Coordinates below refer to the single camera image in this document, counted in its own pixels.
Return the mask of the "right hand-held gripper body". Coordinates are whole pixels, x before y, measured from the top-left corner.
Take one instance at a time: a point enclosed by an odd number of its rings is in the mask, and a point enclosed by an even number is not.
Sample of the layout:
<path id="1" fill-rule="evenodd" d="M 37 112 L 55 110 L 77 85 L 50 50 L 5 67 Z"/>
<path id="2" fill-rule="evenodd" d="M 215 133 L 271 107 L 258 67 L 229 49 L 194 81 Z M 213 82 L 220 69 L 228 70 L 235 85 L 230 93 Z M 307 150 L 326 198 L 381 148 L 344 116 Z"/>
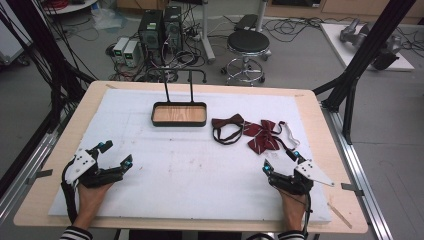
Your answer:
<path id="1" fill-rule="evenodd" d="M 330 187 L 335 185 L 313 160 L 297 160 L 292 175 L 275 172 L 272 166 L 269 166 L 269 184 L 290 194 L 306 195 L 315 182 Z"/>

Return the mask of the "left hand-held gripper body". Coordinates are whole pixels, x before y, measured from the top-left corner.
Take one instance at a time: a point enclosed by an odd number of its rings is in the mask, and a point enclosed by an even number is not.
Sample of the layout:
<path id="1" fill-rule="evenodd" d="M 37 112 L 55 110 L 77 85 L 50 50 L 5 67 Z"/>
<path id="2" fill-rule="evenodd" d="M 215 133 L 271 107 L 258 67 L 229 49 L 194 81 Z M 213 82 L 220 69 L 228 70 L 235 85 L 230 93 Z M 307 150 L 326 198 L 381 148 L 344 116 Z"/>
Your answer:
<path id="1" fill-rule="evenodd" d="M 97 188 L 123 179 L 121 167 L 101 169 L 98 167 L 98 149 L 79 149 L 71 162 L 71 166 L 65 171 L 64 180 L 67 184 L 75 185 L 77 182 L 87 188 Z"/>

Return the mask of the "dark reddish-brown bow tie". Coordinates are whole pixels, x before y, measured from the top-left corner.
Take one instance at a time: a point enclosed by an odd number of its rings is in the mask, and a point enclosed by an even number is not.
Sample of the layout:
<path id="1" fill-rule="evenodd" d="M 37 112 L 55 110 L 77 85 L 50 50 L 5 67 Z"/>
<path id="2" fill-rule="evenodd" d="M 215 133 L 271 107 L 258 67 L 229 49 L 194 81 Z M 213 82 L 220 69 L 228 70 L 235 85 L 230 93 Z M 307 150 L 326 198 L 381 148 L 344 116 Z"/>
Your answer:
<path id="1" fill-rule="evenodd" d="M 211 120 L 212 124 L 212 135 L 216 142 L 222 145 L 231 145 L 236 143 L 242 136 L 244 130 L 245 120 L 240 114 L 235 114 L 228 119 L 219 119 L 213 118 Z M 224 126 L 235 125 L 238 127 L 238 130 L 232 133 L 226 138 L 221 137 L 221 131 Z"/>

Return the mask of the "person's left hand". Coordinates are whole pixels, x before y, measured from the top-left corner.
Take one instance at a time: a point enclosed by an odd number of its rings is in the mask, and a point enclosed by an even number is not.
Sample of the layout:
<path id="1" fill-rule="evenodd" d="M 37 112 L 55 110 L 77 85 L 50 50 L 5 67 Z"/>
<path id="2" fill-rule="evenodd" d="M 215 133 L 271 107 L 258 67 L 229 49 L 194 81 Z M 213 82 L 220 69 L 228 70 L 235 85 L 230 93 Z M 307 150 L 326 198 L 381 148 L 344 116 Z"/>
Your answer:
<path id="1" fill-rule="evenodd" d="M 78 186 L 79 213 L 74 226 L 87 229 L 91 225 L 110 187 L 111 184 L 98 188 L 87 188 L 82 184 Z"/>

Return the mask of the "person's right hand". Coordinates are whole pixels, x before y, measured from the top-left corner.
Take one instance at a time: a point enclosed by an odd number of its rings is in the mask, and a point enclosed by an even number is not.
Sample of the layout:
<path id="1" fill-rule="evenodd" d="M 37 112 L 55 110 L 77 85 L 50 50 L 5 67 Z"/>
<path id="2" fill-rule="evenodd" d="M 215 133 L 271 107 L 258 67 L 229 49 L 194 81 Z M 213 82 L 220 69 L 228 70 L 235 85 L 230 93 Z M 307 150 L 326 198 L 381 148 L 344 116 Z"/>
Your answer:
<path id="1" fill-rule="evenodd" d="M 292 195 L 286 191 L 280 191 L 280 196 L 282 198 L 285 228 L 300 231 L 306 209 L 306 196 Z"/>

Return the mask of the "red striped bow tie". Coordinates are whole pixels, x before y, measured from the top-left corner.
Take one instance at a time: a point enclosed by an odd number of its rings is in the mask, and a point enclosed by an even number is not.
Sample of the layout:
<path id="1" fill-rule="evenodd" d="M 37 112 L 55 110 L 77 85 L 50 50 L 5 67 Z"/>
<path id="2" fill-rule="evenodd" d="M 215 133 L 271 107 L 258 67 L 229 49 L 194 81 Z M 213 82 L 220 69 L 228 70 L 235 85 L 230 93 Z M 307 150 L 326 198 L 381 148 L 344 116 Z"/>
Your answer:
<path id="1" fill-rule="evenodd" d="M 284 141 L 279 137 L 279 134 L 287 130 L 288 139 L 294 143 L 290 149 Z M 279 150 L 283 147 L 284 150 L 295 150 L 300 141 L 293 137 L 292 131 L 287 122 L 279 121 L 275 123 L 270 120 L 262 120 L 260 124 L 246 121 L 243 127 L 243 134 L 251 137 L 247 145 L 258 155 L 261 155 L 266 150 Z"/>

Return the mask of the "thin wooden stick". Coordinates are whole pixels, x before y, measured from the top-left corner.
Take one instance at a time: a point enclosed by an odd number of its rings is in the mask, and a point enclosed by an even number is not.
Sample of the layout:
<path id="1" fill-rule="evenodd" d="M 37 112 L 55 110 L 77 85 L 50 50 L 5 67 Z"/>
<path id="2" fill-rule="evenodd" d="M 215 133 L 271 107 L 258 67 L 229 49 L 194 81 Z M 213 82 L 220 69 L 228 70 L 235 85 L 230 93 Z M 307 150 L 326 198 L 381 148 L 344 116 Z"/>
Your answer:
<path id="1" fill-rule="evenodd" d="M 334 214 L 349 228 L 352 229 L 352 224 L 343 216 L 343 214 L 334 207 L 331 203 L 327 202 L 328 207 L 334 212 Z"/>

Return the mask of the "white foam mat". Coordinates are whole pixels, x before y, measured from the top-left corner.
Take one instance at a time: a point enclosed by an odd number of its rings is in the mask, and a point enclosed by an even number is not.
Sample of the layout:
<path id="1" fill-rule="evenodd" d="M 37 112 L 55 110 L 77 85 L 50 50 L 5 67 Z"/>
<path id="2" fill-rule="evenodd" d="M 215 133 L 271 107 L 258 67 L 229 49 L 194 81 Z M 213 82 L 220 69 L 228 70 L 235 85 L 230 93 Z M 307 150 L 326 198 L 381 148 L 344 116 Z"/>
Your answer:
<path id="1" fill-rule="evenodd" d="M 189 99 L 206 103 L 208 119 L 240 114 L 253 123 L 286 122 L 281 148 L 256 154 L 247 136 L 222 145 L 214 140 L 210 124 L 153 125 L 154 103 Z M 295 164 L 287 148 L 313 156 L 292 96 L 109 89 L 79 147 L 91 149 L 107 140 L 113 146 L 99 156 L 100 167 L 115 167 L 127 156 L 133 166 L 108 191 L 99 211 L 103 217 L 279 221 L 281 199 L 262 171 L 264 162 L 290 174 Z"/>

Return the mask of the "black round stool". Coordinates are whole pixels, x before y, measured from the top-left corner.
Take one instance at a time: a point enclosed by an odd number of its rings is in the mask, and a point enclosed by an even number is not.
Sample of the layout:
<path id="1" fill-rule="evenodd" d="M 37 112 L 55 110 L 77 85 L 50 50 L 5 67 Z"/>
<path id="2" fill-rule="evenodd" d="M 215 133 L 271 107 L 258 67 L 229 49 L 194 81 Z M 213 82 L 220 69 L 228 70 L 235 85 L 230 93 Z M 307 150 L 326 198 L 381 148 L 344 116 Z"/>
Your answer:
<path id="1" fill-rule="evenodd" d="M 236 57 L 221 68 L 221 73 L 227 76 L 226 84 L 232 80 L 250 85 L 254 82 L 263 83 L 265 72 L 255 57 L 267 60 L 269 45 L 269 39 L 261 32 L 238 30 L 231 33 L 227 38 L 227 48 Z"/>

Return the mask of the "clear plastic bag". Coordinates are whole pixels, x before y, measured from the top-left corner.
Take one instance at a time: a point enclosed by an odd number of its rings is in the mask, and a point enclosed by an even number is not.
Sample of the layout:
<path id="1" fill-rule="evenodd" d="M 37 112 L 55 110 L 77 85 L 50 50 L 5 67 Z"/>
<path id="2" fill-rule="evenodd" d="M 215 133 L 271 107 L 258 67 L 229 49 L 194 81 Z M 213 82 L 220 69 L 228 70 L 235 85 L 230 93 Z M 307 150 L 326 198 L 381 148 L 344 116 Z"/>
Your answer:
<path id="1" fill-rule="evenodd" d="M 92 9 L 91 15 L 94 20 L 93 26 L 96 30 L 123 28 L 126 23 L 126 19 L 112 9 Z"/>

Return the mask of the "round white table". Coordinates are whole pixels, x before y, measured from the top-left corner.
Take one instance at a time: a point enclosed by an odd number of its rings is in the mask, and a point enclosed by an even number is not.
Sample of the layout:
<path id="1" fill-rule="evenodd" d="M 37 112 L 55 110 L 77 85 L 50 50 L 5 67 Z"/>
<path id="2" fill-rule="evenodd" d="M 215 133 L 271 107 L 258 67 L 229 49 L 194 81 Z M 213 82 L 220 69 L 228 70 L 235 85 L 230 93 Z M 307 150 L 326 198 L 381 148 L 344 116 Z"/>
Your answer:
<path id="1" fill-rule="evenodd" d="M 84 0 L 83 4 L 69 3 L 67 6 L 63 8 L 44 7 L 43 10 L 49 15 L 65 14 L 65 13 L 72 13 L 82 9 L 89 8 L 92 5 L 96 5 L 97 3 L 98 3 L 98 0 Z"/>

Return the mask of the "grey desk leg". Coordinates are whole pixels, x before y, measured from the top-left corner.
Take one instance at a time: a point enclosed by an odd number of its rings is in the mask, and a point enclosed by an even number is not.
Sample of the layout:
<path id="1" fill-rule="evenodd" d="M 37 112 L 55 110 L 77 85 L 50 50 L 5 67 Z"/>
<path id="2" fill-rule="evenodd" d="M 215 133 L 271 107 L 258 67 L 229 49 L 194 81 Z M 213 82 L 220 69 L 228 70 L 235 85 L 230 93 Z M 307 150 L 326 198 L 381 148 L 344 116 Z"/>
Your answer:
<path id="1" fill-rule="evenodd" d="M 201 0 L 202 2 L 202 31 L 200 32 L 201 41 L 206 54 L 206 62 L 213 64 L 216 60 L 211 43 L 208 38 L 208 0 Z"/>

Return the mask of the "grey metal bracket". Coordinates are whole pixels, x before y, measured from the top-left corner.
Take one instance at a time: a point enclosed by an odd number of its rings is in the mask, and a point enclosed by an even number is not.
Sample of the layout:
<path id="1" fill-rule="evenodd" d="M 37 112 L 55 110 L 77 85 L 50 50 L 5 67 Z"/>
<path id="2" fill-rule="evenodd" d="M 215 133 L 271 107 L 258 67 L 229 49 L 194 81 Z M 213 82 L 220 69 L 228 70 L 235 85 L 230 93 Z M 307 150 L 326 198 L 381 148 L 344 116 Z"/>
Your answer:
<path id="1" fill-rule="evenodd" d="M 343 190 L 347 190 L 347 191 L 352 191 L 355 193 L 356 196 L 361 197 L 364 195 L 364 191 L 359 189 L 356 185 L 354 184 L 347 184 L 347 183 L 342 183 L 341 184 L 341 188 Z"/>
<path id="2" fill-rule="evenodd" d="M 33 185 L 37 179 L 51 176 L 52 173 L 53 169 L 36 172 L 32 177 L 27 178 L 25 183 L 27 185 Z"/>

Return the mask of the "aluminium rail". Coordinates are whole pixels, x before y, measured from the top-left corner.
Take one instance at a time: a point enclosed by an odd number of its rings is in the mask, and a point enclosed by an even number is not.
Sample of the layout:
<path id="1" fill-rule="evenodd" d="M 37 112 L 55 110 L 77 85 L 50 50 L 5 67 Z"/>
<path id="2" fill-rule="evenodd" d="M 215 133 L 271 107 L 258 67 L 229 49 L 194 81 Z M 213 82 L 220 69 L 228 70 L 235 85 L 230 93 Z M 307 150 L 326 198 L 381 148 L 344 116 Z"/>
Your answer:
<path id="1" fill-rule="evenodd" d="M 394 240 L 356 150 L 342 134 L 342 117 L 338 112 L 330 112 L 323 105 L 320 105 L 320 107 L 339 150 L 347 175 L 351 181 L 350 184 L 354 184 L 364 191 L 363 196 L 356 196 L 356 198 L 365 215 L 367 226 L 371 228 L 376 240 Z"/>
<path id="2" fill-rule="evenodd" d="M 0 226 L 6 221 L 13 208 L 32 185 L 27 185 L 26 179 L 36 172 L 43 171 L 59 137 L 70 121 L 73 112 L 62 111 L 59 123 L 52 125 L 52 112 L 49 112 L 30 140 L 24 146 L 18 157 L 0 179 Z"/>

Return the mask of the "wooden tray with black frame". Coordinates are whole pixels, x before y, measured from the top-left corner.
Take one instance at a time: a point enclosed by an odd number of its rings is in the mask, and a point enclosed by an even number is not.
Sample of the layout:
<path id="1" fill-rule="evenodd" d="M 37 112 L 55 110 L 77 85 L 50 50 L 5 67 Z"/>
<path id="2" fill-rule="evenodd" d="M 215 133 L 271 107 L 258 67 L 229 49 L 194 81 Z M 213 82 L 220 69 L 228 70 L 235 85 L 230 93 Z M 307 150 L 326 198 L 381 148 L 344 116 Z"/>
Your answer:
<path id="1" fill-rule="evenodd" d="M 158 71 L 163 79 L 166 101 L 153 104 L 151 112 L 151 122 L 155 127 L 203 127 L 207 121 L 207 104 L 196 102 L 193 95 L 193 73 L 200 72 L 203 75 L 202 82 L 206 83 L 206 73 L 200 69 L 185 69 L 188 73 L 190 86 L 190 100 L 188 102 L 174 102 L 170 100 L 168 81 L 165 73 L 172 71 L 179 72 L 178 68 L 152 68 L 147 71 Z"/>

